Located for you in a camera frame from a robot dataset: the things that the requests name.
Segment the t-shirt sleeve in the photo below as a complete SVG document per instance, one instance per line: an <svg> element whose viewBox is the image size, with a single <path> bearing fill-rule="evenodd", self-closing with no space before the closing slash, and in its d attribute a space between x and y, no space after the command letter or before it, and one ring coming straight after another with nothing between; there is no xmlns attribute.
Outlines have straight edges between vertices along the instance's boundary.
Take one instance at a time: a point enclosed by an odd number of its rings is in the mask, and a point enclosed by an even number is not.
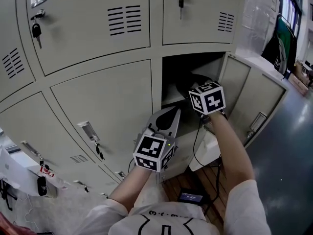
<svg viewBox="0 0 313 235"><path fill-rule="evenodd" d="M244 181L230 191L224 233L227 235L270 234L255 180Z"/></svg>
<svg viewBox="0 0 313 235"><path fill-rule="evenodd" d="M73 235L107 235L112 225L128 215L127 209L112 199L93 208Z"/></svg>

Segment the plastic sheet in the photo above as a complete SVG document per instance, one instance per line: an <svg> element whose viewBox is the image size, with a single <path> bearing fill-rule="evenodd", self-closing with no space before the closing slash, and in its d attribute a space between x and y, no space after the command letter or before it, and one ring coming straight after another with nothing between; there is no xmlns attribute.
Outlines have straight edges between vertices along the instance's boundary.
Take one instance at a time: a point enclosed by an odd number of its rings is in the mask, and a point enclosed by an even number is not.
<svg viewBox="0 0 313 235"><path fill-rule="evenodd" d="M273 12L272 0L245 0L242 28L236 54L257 57L262 54Z"/></svg>

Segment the black and white cube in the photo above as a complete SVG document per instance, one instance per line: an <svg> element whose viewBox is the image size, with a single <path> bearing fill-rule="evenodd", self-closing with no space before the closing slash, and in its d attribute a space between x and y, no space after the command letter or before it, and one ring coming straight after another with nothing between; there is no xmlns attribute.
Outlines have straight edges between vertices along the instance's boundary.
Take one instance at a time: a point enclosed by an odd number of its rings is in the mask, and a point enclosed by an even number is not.
<svg viewBox="0 0 313 235"><path fill-rule="evenodd" d="M134 151L137 166L161 172L174 155L175 143L167 139L142 135Z"/></svg>
<svg viewBox="0 0 313 235"><path fill-rule="evenodd" d="M204 115L226 107L223 87L215 82L201 85L189 91L189 95L194 110Z"/></svg>

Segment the concrete floor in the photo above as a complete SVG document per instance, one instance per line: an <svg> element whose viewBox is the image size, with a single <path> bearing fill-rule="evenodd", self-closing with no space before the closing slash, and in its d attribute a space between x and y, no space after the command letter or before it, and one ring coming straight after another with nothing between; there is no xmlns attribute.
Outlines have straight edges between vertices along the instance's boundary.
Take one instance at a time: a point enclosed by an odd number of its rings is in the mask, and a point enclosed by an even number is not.
<svg viewBox="0 0 313 235"><path fill-rule="evenodd" d="M313 93L303 97L284 82L290 92L283 105L248 148L257 176L259 192L264 203L269 226L274 235L303 234L313 221ZM146 187L137 206L165 200L160 188ZM18 225L36 232L52 230L56 235L70 235L86 217L91 208L104 197L85 193L72 187L60 191L56 199L31 197L34 209L26 216L31 205L26 194L13 202L14 211L0 200L0 212Z"/></svg>
<svg viewBox="0 0 313 235"><path fill-rule="evenodd" d="M248 147L273 235L303 234L313 222L313 93L290 91Z"/></svg>

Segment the wooden floor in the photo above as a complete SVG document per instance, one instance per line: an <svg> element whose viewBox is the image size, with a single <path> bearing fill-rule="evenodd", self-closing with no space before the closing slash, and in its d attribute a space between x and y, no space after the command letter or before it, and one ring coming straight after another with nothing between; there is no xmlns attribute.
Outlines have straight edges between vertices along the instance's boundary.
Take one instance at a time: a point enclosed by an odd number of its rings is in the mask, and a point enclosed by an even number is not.
<svg viewBox="0 0 313 235"><path fill-rule="evenodd" d="M181 188L205 190L209 195L209 198L213 199L216 197L217 172L217 167L203 167L195 172L192 172L188 167L183 174L164 181L162 186L169 198L169 201L177 201ZM206 215L206 219L219 229L220 234L223 234L224 217L228 199L223 165L220 173L219 188L220 196L214 201L213 204L211 204L211 207ZM203 212L206 210L207 206L207 204L202 206Z"/></svg>

